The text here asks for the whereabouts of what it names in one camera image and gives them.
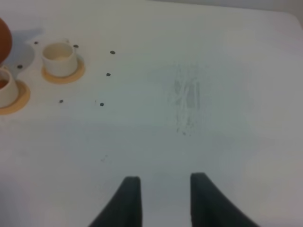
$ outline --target white surface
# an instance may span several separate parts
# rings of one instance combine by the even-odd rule
[[[138,175],[144,227],[189,227],[192,172],[264,227],[303,225],[295,17],[144,0],[4,0],[0,16],[14,36],[6,63],[32,92],[0,117],[15,226],[85,227]],[[81,80],[43,80],[45,36],[79,45]]]

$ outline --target small cup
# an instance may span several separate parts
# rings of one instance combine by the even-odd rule
[[[46,71],[56,77],[69,76],[78,67],[77,54],[68,42],[55,42],[44,47],[42,60]]]
[[[16,82],[6,66],[0,67],[0,108],[11,105],[19,95]]]

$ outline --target orange fruit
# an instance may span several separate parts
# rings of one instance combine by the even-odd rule
[[[8,57],[13,45],[13,38],[9,27],[0,18],[0,65]]]

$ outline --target smudge mark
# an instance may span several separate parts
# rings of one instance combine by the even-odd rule
[[[196,83],[197,109],[200,110],[200,82]]]
[[[101,162],[104,162],[107,158],[107,155],[105,155],[105,157],[103,159],[101,159]]]
[[[180,81],[175,80],[175,93],[176,93],[176,95],[179,95],[180,91],[181,91]]]
[[[176,105],[181,105],[181,98],[176,100]]]
[[[193,125],[193,123],[192,123],[192,121],[191,121],[191,118],[188,117],[188,118],[187,118],[187,126],[192,126],[192,125]]]
[[[186,105],[189,109],[194,109],[196,107],[195,104],[195,85],[193,83],[190,83],[188,85],[188,92],[187,92],[187,98],[186,98]]]

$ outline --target orange coaster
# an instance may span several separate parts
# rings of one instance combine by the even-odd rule
[[[29,87],[20,80],[16,81],[17,87],[19,89],[18,98],[11,105],[0,108],[0,115],[7,115],[21,110],[30,99],[30,89]]]
[[[45,70],[44,66],[42,67],[42,70],[41,70],[41,73],[42,73],[42,76],[44,77],[44,79],[53,84],[72,83],[76,80],[79,80],[83,76],[84,72],[85,72],[85,65],[84,65],[83,61],[81,61],[80,59],[78,59],[77,70],[73,74],[66,76],[66,77],[53,76]]]

